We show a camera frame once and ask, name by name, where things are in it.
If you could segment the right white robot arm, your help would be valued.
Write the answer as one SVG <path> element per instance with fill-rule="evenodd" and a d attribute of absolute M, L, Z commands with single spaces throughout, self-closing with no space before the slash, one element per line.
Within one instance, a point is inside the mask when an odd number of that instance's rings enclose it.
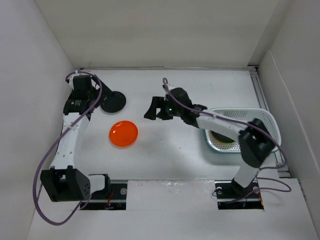
<path fill-rule="evenodd" d="M 208 130 L 227 137 L 240 146 L 242 163 L 231 181 L 231 191 L 236 198 L 247 195 L 251 190 L 259 168 L 274 149 L 274 143 L 267 137 L 264 123 L 255 118 L 241 124 L 238 120 L 220 114 L 207 112 L 207 107 L 193 104 L 187 92 L 181 88 L 171 89 L 164 97 L 154 96 L 144 118 L 149 120 L 171 120 L 179 117 L 198 129 Z"/>

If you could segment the green plate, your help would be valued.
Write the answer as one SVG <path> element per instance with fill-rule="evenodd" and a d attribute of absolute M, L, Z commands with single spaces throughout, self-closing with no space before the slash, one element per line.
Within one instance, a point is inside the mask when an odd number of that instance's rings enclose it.
<path fill-rule="evenodd" d="M 216 142 L 216 144 L 220 144 L 220 145 L 232 145 L 232 144 L 236 144 L 235 141 L 230 141 L 230 142 L 222 142 L 222 141 L 219 141 L 219 140 L 214 140 L 214 142 Z"/>

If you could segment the orange plate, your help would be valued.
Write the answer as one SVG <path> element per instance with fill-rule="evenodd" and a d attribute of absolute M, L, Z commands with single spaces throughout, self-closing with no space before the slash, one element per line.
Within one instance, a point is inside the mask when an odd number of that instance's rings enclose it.
<path fill-rule="evenodd" d="M 116 147 L 126 148 L 136 142 L 138 135 L 138 127 L 133 122 L 122 120 L 110 128 L 109 140 Z"/>

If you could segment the black plate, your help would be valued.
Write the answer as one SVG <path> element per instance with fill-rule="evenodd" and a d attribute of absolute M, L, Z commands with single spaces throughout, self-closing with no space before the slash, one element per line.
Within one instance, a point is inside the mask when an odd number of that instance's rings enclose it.
<path fill-rule="evenodd" d="M 101 109 L 108 114 L 115 114 L 121 111 L 127 103 L 126 96 L 119 91 L 113 91 L 100 104 Z"/>
<path fill-rule="evenodd" d="M 221 141 L 221 142 L 232 142 L 232 141 L 234 141 L 233 139 L 231 139 L 229 137 L 226 137 L 224 135 L 221 135 L 221 134 L 219 134 L 217 132 L 214 132 L 214 131 L 210 131 L 210 135 L 214 140 L 218 140 L 218 141 Z"/>

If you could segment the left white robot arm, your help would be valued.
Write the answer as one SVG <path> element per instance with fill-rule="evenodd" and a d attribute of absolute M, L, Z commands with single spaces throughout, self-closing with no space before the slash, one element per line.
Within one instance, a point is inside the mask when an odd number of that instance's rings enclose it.
<path fill-rule="evenodd" d="M 63 107 L 62 138 L 49 169 L 40 173 L 40 181 L 52 202 L 86 201 L 93 194 L 104 199 L 111 194 L 108 174 L 85 175 L 79 164 L 85 130 L 102 96 L 92 84 L 97 81 L 97 77 L 87 74 L 68 79 L 72 91 Z"/>

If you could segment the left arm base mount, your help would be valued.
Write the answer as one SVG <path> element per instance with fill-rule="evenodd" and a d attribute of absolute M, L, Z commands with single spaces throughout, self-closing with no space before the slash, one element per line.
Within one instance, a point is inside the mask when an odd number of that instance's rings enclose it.
<path fill-rule="evenodd" d="M 112 181 L 109 192 L 104 190 L 93 193 L 87 205 L 82 203 L 84 211 L 124 211 L 127 207 L 127 181 Z"/>

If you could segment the white perforated plastic bin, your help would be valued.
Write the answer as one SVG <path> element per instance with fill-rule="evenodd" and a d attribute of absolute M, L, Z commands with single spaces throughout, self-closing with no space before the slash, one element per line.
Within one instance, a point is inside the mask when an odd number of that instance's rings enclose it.
<path fill-rule="evenodd" d="M 215 114 L 224 115 L 242 122 L 259 119 L 265 125 L 269 135 L 281 146 L 282 138 L 279 127 L 273 115 L 262 108 L 212 108 Z M 222 143 L 217 141 L 208 130 L 203 131 L 207 145 L 220 154 L 240 154 L 240 145 L 236 142 Z"/>

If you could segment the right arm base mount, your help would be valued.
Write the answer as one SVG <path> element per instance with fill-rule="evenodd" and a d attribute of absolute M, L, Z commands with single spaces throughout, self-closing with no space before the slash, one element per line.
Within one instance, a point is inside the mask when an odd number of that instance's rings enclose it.
<path fill-rule="evenodd" d="M 263 202 L 259 192 L 252 192 L 259 188 L 256 180 L 247 188 L 237 186 L 228 180 L 219 180 L 215 183 L 212 196 L 217 200 L 219 210 L 263 210 Z"/>

